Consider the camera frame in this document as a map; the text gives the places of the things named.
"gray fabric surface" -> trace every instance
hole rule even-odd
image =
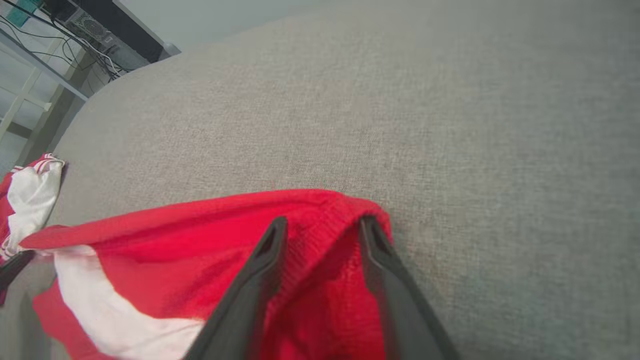
[[[633,1],[328,3],[125,76],[52,223],[327,188],[379,202],[468,359],[640,356]]]

